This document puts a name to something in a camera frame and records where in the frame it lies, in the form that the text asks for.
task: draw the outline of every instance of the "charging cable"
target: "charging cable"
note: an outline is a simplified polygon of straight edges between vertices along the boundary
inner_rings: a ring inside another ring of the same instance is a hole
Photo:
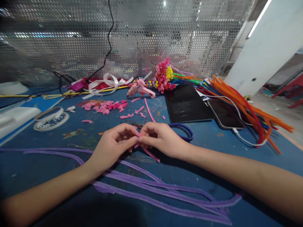
[[[249,124],[249,123],[246,123],[245,121],[243,121],[243,119],[242,119],[242,117],[241,117],[241,114],[240,114],[240,111],[239,111],[238,107],[236,106],[236,104],[235,104],[230,98],[228,98],[228,97],[226,97],[226,96],[208,96],[208,95],[205,95],[205,96],[206,96],[206,97],[213,97],[213,98],[223,97],[223,98],[228,99],[229,101],[232,102],[232,104],[233,104],[234,107],[236,108],[236,110],[237,110],[237,112],[238,112],[238,114],[239,114],[239,118],[241,119],[241,121],[242,121],[243,123],[247,124],[247,125],[251,125],[251,126],[252,126],[252,124]],[[236,136],[238,136],[240,139],[242,139],[243,141],[245,141],[246,143],[248,143],[248,144],[250,144],[250,145],[252,145],[252,146],[263,146],[263,145],[267,142],[267,139],[266,139],[266,140],[264,140],[261,144],[252,144],[252,143],[248,142],[247,140],[243,139],[243,138],[240,136],[240,134],[239,134],[239,132],[238,132],[237,129],[233,128],[232,130],[233,130],[233,132],[236,134]]]
[[[233,132],[234,132],[234,133],[236,134],[236,136],[238,136],[240,139],[242,139],[242,140],[245,141],[246,143],[248,143],[248,144],[250,144],[250,145],[253,145],[253,146],[263,146],[263,145],[266,144],[266,142],[267,142],[267,139],[266,139],[266,140],[264,140],[263,143],[261,143],[261,144],[252,144],[252,143],[248,142],[247,140],[243,139],[243,138],[240,136],[240,134],[239,134],[239,132],[238,132],[237,129],[233,128]]]

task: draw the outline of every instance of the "phone screen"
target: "phone screen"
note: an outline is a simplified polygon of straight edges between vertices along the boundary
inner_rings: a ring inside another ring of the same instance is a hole
[[[244,126],[228,104],[222,100],[208,100],[210,108],[223,127],[243,129]]]

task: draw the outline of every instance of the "left hand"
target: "left hand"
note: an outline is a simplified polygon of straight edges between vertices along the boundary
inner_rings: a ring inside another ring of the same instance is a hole
[[[112,167],[126,150],[132,151],[137,143],[137,130],[134,126],[123,123],[105,131],[94,153],[85,163],[98,176]]]

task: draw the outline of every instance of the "yellow pipe cleaner flower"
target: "yellow pipe cleaner flower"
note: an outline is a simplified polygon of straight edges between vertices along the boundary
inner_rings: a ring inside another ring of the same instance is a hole
[[[171,69],[171,67],[167,67],[166,69],[166,78],[169,78],[169,79],[173,79],[174,78],[174,75],[173,75],[173,70]]]

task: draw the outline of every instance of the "white pillar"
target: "white pillar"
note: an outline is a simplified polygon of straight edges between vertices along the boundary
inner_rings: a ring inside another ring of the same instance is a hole
[[[272,0],[225,82],[254,95],[303,46],[303,1]]]

